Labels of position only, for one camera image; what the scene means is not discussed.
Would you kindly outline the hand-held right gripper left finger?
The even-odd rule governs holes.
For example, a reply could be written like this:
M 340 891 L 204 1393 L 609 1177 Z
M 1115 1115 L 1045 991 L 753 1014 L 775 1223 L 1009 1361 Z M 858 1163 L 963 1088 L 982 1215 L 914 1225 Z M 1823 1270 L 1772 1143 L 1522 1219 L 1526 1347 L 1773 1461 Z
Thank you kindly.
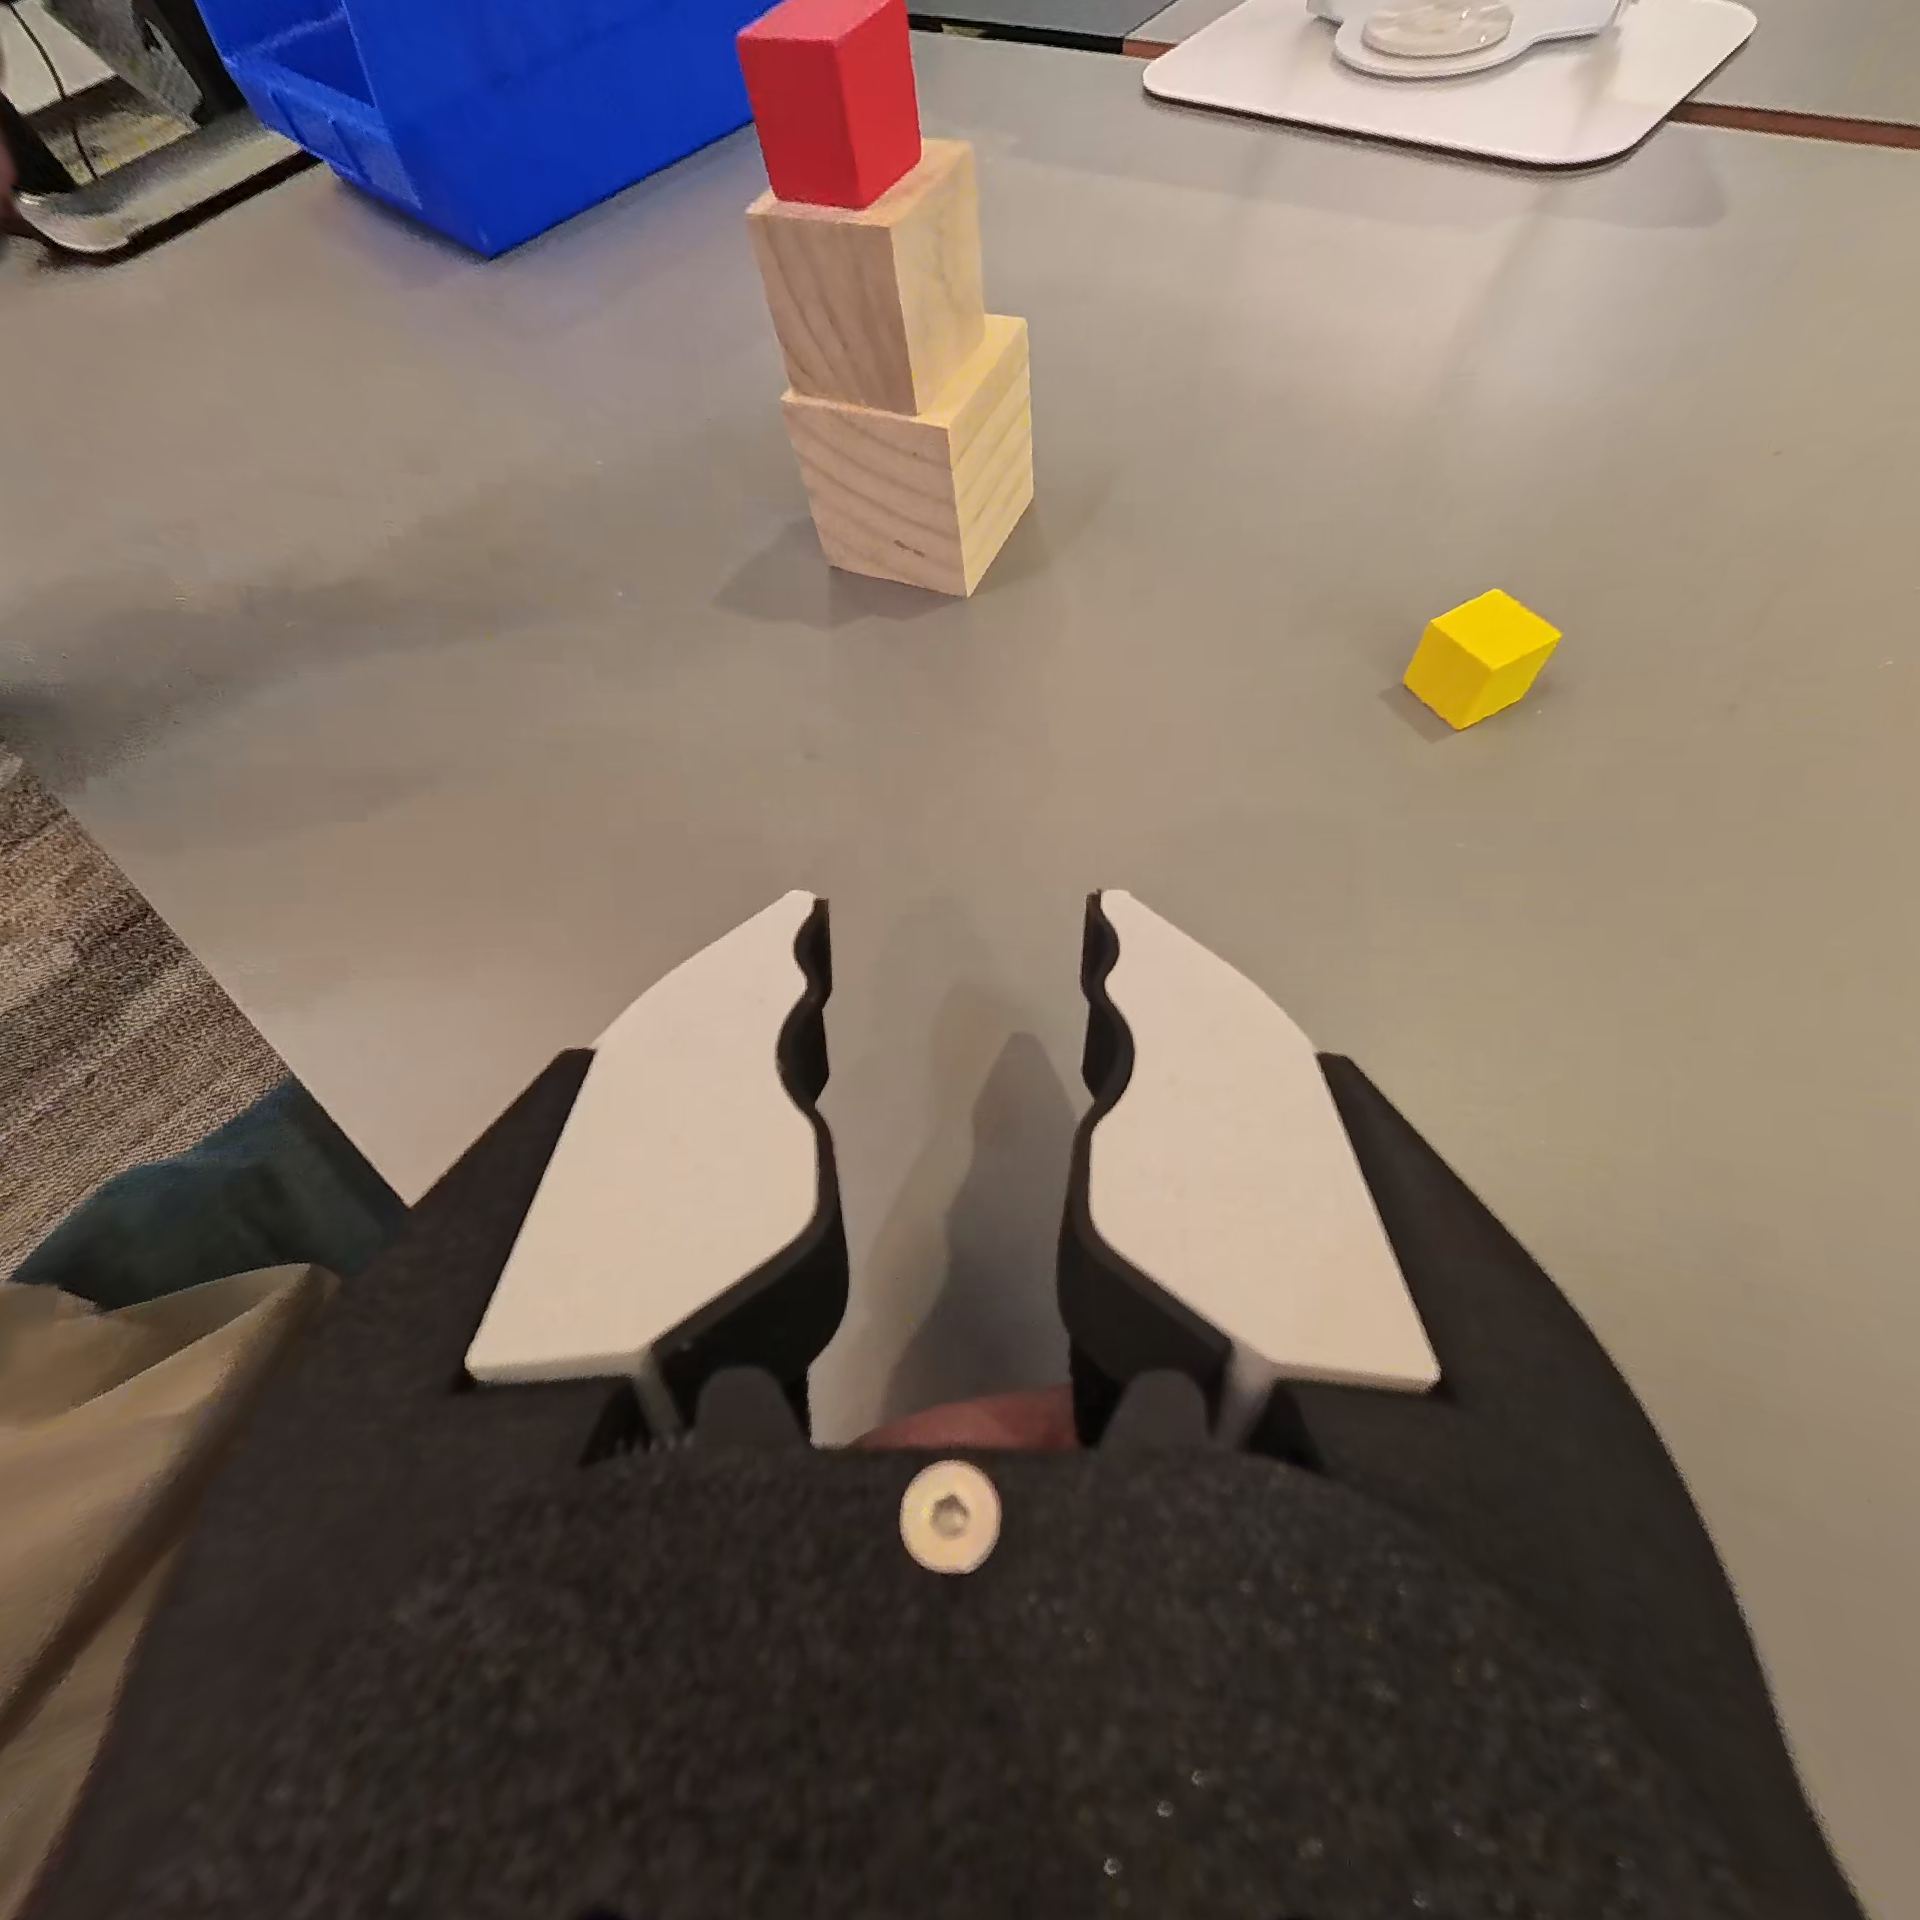
M 623 1378 L 694 1401 L 726 1369 L 804 1393 L 849 1306 L 827 899 L 783 894 L 596 1040 L 467 1350 L 479 1385 Z

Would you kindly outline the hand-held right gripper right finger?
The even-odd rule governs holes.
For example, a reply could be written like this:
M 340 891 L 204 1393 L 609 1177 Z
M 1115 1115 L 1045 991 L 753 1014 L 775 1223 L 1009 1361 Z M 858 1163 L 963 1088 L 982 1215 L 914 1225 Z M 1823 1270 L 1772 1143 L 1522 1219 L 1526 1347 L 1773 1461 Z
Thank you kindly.
M 1058 1297 L 1117 1385 L 1207 1401 L 1276 1385 L 1421 1397 L 1443 1366 L 1329 1072 L 1252 978 L 1123 889 L 1087 898 L 1087 1115 Z

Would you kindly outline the yellow wooden cube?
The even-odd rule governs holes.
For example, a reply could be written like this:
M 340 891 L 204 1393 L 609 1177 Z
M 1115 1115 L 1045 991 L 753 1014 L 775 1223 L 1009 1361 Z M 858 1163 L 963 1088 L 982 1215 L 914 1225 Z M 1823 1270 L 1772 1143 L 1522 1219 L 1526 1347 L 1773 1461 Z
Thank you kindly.
M 1436 615 L 1405 670 L 1404 690 L 1463 730 L 1524 699 L 1563 632 L 1505 589 Z

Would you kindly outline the large wooden cube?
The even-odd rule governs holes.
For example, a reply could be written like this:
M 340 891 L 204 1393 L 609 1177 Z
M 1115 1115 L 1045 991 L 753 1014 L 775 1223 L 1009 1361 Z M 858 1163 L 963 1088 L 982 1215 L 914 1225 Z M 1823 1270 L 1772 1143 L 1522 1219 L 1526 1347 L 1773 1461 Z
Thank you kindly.
M 988 314 L 937 402 L 890 414 L 782 395 L 823 555 L 836 568 L 971 597 L 1036 495 L 1029 325 Z

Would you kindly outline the medium wooden cube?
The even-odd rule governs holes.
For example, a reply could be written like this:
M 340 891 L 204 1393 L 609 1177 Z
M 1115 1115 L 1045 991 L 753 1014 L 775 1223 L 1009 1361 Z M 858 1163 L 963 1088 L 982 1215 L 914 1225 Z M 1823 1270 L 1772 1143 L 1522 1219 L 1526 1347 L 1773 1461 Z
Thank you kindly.
M 975 155 L 923 141 L 875 202 L 831 208 L 766 190 L 747 208 L 786 389 L 921 416 L 986 337 Z

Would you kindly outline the blue plastic bin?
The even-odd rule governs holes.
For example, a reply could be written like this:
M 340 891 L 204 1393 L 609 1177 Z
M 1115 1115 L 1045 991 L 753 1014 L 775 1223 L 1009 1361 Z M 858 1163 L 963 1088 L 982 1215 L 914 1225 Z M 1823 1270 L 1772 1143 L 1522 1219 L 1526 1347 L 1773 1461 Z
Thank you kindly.
M 257 115 L 479 255 L 746 127 L 766 1 L 202 1 Z

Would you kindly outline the red wooden cube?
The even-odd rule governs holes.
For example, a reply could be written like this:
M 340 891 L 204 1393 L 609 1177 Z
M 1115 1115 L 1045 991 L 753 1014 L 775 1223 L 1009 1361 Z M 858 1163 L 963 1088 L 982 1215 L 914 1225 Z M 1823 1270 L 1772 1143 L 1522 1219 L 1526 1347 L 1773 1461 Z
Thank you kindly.
M 782 1 L 737 57 L 780 200 L 868 208 L 921 162 L 903 1 Z

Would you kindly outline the person's trouser leg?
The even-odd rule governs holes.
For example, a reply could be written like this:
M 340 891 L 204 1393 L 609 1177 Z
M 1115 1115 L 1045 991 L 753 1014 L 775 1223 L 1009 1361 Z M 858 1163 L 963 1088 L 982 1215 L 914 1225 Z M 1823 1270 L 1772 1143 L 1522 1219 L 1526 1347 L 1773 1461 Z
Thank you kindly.
M 117 1175 L 4 1283 L 4 1915 L 76 1811 L 245 1413 L 405 1218 L 289 1079 L 185 1152 Z

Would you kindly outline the white folding stand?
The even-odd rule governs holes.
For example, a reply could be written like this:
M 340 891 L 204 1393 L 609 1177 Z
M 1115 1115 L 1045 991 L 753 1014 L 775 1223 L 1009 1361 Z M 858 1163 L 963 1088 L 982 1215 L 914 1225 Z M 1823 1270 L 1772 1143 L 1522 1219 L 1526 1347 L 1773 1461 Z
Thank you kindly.
M 1142 71 L 1161 105 L 1570 170 L 1635 151 L 1754 37 L 1727 1 L 1247 1 Z

